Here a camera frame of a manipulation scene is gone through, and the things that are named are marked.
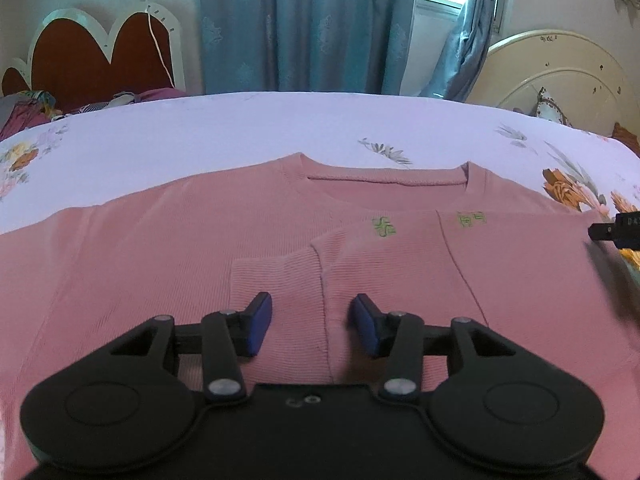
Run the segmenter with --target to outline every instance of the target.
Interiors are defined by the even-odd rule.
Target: pillow
[[[75,110],[71,110],[68,114],[60,113],[56,117],[53,118],[53,121],[57,121],[59,119],[64,119],[65,117],[69,117],[71,115],[85,114],[88,112],[97,112],[99,110],[104,110],[105,108],[115,108],[116,106],[124,106],[130,103],[139,102],[139,98],[133,94],[132,92],[120,92],[113,96],[111,101],[104,101],[101,103],[90,103]]]
[[[24,90],[22,92],[18,92],[18,94],[39,102],[42,106],[42,113],[44,113],[49,119],[52,119],[56,115],[62,113],[60,110],[56,109],[56,98],[49,92],[45,92],[44,90]]]
[[[640,156],[640,144],[638,143],[638,138],[629,130],[620,126],[620,123],[616,123],[613,127],[613,134],[611,134],[611,138],[619,140],[637,156]]]
[[[541,119],[546,119],[547,121],[572,127],[569,119],[567,119],[566,115],[562,113],[558,104],[544,87],[542,87],[540,92],[538,92],[538,104],[536,105],[535,116]]]
[[[50,119],[42,113],[42,105],[38,101],[29,99],[20,101],[14,106],[11,115],[0,130],[0,141],[14,136],[16,133],[49,123]]]
[[[11,117],[12,112],[14,111],[15,105],[22,101],[29,101],[28,97],[22,96],[20,94],[11,94],[5,97],[0,97],[0,131],[4,128],[4,125]]]

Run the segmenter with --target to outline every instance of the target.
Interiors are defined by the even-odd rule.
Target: floral print
[[[587,130],[580,130],[578,128],[574,128],[574,130],[578,130],[579,132],[584,133],[585,135],[588,135],[590,137],[595,137],[599,140],[601,140],[602,142],[609,142],[609,137],[604,137],[598,134],[594,134],[593,132],[588,132]]]
[[[52,126],[35,142],[18,142],[0,152],[0,202],[18,185],[29,181],[26,168],[60,145],[66,126]]]
[[[555,155],[551,153],[549,153],[549,155],[553,159],[555,159],[556,162],[558,162],[562,166],[562,168],[565,170],[566,176],[564,178],[570,181],[570,185],[572,186],[572,189],[576,190],[577,192],[580,192],[580,195],[582,197],[582,200],[580,200],[580,203],[584,204],[585,206],[588,206],[587,208],[578,207],[577,208],[578,211],[597,209],[599,213],[603,216],[603,218],[604,217],[608,218],[609,207],[607,206],[607,199],[604,197],[602,193],[598,193],[598,188],[596,187],[593,179],[587,173],[587,170],[585,170],[580,164],[570,161],[569,158],[563,152],[558,150],[551,143],[545,141],[545,144],[548,147],[550,147],[555,153]],[[547,183],[553,186],[554,184],[546,178],[546,176],[548,175],[548,173],[546,172],[548,171],[550,170],[544,170],[542,172],[542,175],[545,177],[545,180],[547,181]]]
[[[384,144],[369,142],[367,140],[367,137],[359,140],[358,142],[363,146],[366,146],[372,152],[378,153],[379,155],[382,155],[382,156],[386,156],[386,158],[391,159],[396,164],[400,164],[401,166],[404,166],[404,167],[412,165],[412,162],[402,154],[402,150],[394,151],[392,146],[389,146],[389,145],[385,146]]]
[[[524,148],[526,150],[531,150],[536,155],[538,152],[534,150],[531,146],[526,143],[527,136],[520,132],[519,130],[515,130],[506,124],[501,124],[498,128],[495,129],[495,132],[501,134],[503,137],[507,137],[507,139],[511,140],[512,146],[517,146],[518,148]]]
[[[216,27],[216,24],[209,16],[202,19],[202,37],[204,38],[205,47],[210,49],[217,43],[222,41],[222,29]]]
[[[332,28],[332,17],[325,16],[322,20],[318,22],[318,43],[320,44],[320,52],[323,54],[330,53],[331,47],[331,28]]]
[[[584,171],[584,168],[579,164],[572,164],[564,153],[557,148],[553,149],[559,155],[559,158],[554,158],[568,170],[568,174],[564,174],[558,169],[542,171],[542,176],[545,178],[543,186],[548,195],[556,202],[578,211],[596,209],[604,222],[612,222],[607,201],[603,195],[598,195],[595,184]],[[634,186],[634,189],[640,190],[638,186]],[[619,213],[631,213],[640,210],[615,190],[611,192],[610,197],[616,211]],[[640,283],[640,251],[620,249],[620,255],[625,259],[634,278]]]
[[[391,27],[389,32],[389,55],[399,60],[406,52],[406,32],[399,23]]]
[[[634,184],[634,198],[640,202],[640,186]]]

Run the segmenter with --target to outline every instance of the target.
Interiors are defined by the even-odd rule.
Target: patterned curtain fabric
[[[421,97],[466,100],[489,50],[494,8],[495,0],[466,1]]]
[[[415,0],[200,0],[206,92],[398,94]]]

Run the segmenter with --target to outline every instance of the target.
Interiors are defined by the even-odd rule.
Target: bed
[[[184,88],[177,22],[160,7],[149,9],[151,15],[161,16],[159,25],[153,22],[160,48],[176,87]],[[54,75],[36,75],[40,43],[34,41],[27,61],[15,61],[4,72],[3,91],[44,85],[66,106],[108,98],[122,88],[129,70],[126,64],[118,65],[116,38],[132,20],[148,19],[140,7],[126,15],[129,18],[116,22],[109,34],[79,11],[49,17],[50,23],[70,18],[87,27],[92,41],[111,60],[111,72],[98,71],[100,85],[92,85],[79,72],[71,86]],[[36,38],[47,30],[44,24]],[[84,32],[80,35],[88,39]],[[60,37],[52,33],[47,41],[56,44]],[[149,49],[141,56],[151,59],[148,53]],[[154,59],[153,75],[127,75],[140,76],[126,83],[133,91],[167,83],[159,58]],[[511,111],[530,109],[542,85],[561,100],[575,128]],[[453,168],[470,160],[550,200],[580,211],[595,209],[603,219],[640,206],[640,158],[607,138],[616,121],[640,131],[637,100],[622,69],[586,38],[534,31],[494,46],[469,103],[246,92],[156,100],[68,116],[0,142],[0,234],[66,208],[98,205],[179,178],[295,152],[352,168]],[[626,261],[638,273],[640,257],[630,253]]]
[[[619,122],[640,132],[638,99],[622,67],[589,38],[564,30],[494,44],[467,102],[529,112],[542,87],[576,128],[610,137]]]
[[[158,4],[125,9],[108,33],[82,10],[56,10],[25,60],[1,68],[0,140],[67,114],[186,95],[180,24]]]

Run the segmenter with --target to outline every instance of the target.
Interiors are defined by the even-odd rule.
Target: pink sweater
[[[581,243],[589,221],[472,163],[349,170],[296,154],[65,210],[4,234],[0,261],[11,262],[0,269],[5,478],[35,465],[18,422],[33,385],[149,317],[198,322],[259,289],[273,293],[274,316],[260,355],[242,366],[249,386],[372,379],[374,368],[352,355],[344,329],[346,297],[357,288],[385,309],[415,305],[428,323],[487,322],[596,388],[608,420],[640,413],[630,371],[636,356],[625,337],[634,333],[612,314],[587,263]],[[606,330],[599,335],[595,326]],[[199,388],[191,364],[180,376]],[[424,386],[442,380],[443,370],[429,364]],[[615,420],[637,456],[640,425]],[[614,456],[604,442],[603,472],[634,478],[639,468],[626,448]]]

